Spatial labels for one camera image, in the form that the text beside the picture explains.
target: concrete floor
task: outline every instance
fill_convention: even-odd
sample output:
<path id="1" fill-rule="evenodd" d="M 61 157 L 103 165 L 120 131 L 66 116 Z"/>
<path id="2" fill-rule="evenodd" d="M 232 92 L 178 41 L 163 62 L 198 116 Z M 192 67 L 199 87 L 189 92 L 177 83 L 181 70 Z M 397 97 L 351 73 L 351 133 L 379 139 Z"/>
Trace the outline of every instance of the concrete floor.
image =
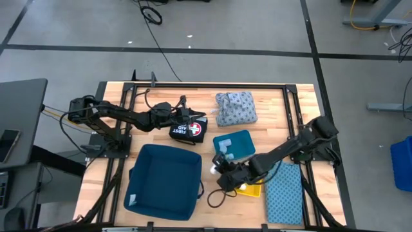
<path id="1" fill-rule="evenodd" d="M 359 3 L 355 14 L 373 14 L 384 1 Z M 388 30 L 363 32 L 341 24 L 350 4 L 339 0 L 306 3 L 319 53 L 392 55 L 384 44 L 393 43 Z M 6 37 L 25 4 L 25 0 L 0 0 L 0 38 Z M 412 2 L 404 0 L 390 16 L 401 18 L 410 9 Z M 167 53 L 183 81 L 313 83 L 323 106 L 300 0 L 172 0 L 157 10 L 164 23 L 151 28 L 162 48 L 251 50 L 250 55 Z M 395 37 L 408 28 L 394 30 Z M 99 81 L 130 79 L 133 69 L 140 79 L 154 71 L 161 81 L 176 80 L 160 53 L 56 51 L 58 46 L 155 48 L 139 9 L 128 0 L 34 0 L 8 44 L 52 46 L 48 47 L 52 50 L 44 50 L 45 46 L 16 50 L 2 44 L 6 49 L 0 55 L 0 81 L 47 78 L 44 103 L 62 110 L 67 110 L 72 98 L 94 94 Z M 258 50 L 298 52 L 306 57 L 260 55 Z M 395 187 L 389 147 L 411 135 L 412 124 L 399 113 L 369 112 L 365 105 L 400 103 L 412 62 L 321 59 L 321 68 L 340 130 L 357 228 L 410 231 L 412 193 Z M 88 135 L 77 131 L 70 135 L 78 144 L 88 142 Z M 58 124 L 43 116 L 35 143 L 53 152 L 73 150 Z M 42 193 L 42 201 L 65 202 L 42 207 L 40 226 L 73 216 L 80 179 L 53 175 L 56 184 Z M 56 192 L 59 183 L 71 184 L 72 191 Z"/>

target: smartphone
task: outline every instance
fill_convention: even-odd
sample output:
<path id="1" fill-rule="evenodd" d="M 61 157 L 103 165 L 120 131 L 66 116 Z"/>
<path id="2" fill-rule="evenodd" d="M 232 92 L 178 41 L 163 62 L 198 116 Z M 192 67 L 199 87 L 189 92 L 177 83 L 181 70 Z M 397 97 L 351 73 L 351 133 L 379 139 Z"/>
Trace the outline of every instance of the smartphone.
<path id="1" fill-rule="evenodd" d="M 19 140 L 19 130 L 5 130 L 0 139 L 0 163 L 5 162 L 17 140 Z"/>

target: blue patterned towel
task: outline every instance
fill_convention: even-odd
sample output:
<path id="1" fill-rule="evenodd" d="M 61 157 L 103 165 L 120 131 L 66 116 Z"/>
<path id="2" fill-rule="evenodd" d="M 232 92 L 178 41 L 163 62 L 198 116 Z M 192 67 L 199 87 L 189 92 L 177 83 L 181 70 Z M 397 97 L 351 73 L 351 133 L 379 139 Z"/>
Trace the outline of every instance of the blue patterned towel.
<path id="1" fill-rule="evenodd" d="M 275 172 L 278 162 L 266 179 Z M 276 176 L 265 184 L 268 223 L 302 224 L 302 184 L 298 164 L 282 162 Z"/>

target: red cross logo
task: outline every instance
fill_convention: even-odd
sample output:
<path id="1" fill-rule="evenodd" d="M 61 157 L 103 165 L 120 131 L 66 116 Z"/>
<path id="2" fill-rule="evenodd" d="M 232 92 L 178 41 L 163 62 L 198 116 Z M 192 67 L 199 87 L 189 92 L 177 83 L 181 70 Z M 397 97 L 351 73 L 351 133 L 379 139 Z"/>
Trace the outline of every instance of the red cross logo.
<path id="1" fill-rule="evenodd" d="M 201 126 L 197 122 L 192 123 L 189 129 L 192 130 L 193 136 L 197 136 L 201 132 Z"/>

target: small teal container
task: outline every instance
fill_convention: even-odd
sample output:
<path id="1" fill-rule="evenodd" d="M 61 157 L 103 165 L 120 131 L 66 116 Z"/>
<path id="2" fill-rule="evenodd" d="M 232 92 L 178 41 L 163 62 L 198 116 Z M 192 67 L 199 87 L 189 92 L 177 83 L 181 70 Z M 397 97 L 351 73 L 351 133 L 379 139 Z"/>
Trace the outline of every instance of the small teal container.
<path id="1" fill-rule="evenodd" d="M 249 155 L 255 154 L 256 152 L 249 131 L 242 130 L 213 138 L 213 145 L 216 150 L 216 154 L 220 153 L 219 142 L 226 139 L 230 139 L 232 141 L 232 145 L 227 147 L 226 154 L 233 154 L 234 160 L 245 158 Z"/>
<path id="2" fill-rule="evenodd" d="M 412 136 L 391 145 L 395 185 L 398 189 L 412 191 Z"/>

